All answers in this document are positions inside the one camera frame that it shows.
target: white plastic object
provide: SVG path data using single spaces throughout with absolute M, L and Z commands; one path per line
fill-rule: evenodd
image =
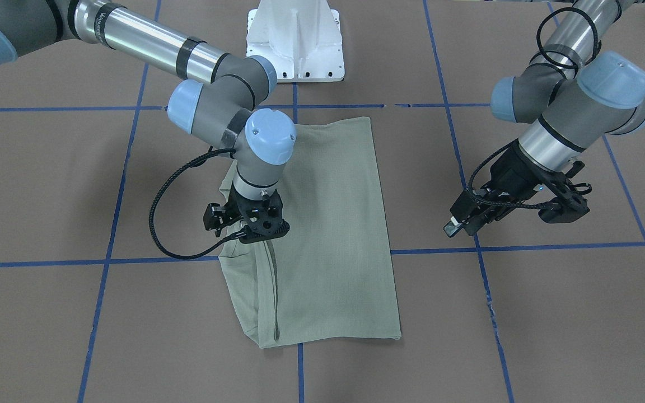
M 261 0 L 248 13 L 246 56 L 265 57 L 278 82 L 345 77 L 340 14 L 326 0 Z

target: green cloth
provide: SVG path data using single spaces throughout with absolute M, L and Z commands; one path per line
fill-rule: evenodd
M 233 173 L 235 162 L 221 185 L 226 197 Z M 399 339 L 369 118 L 297 125 L 277 189 L 290 232 L 228 242 L 219 256 L 243 332 L 262 349 L 330 337 Z

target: cloth fold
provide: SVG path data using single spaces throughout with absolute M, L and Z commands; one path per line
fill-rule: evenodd
M 369 118 L 297 125 L 278 182 L 290 232 L 219 256 L 246 336 L 261 348 L 332 337 L 401 337 Z M 221 184 L 228 196 L 235 161 Z M 240 229 L 238 224 L 230 231 Z

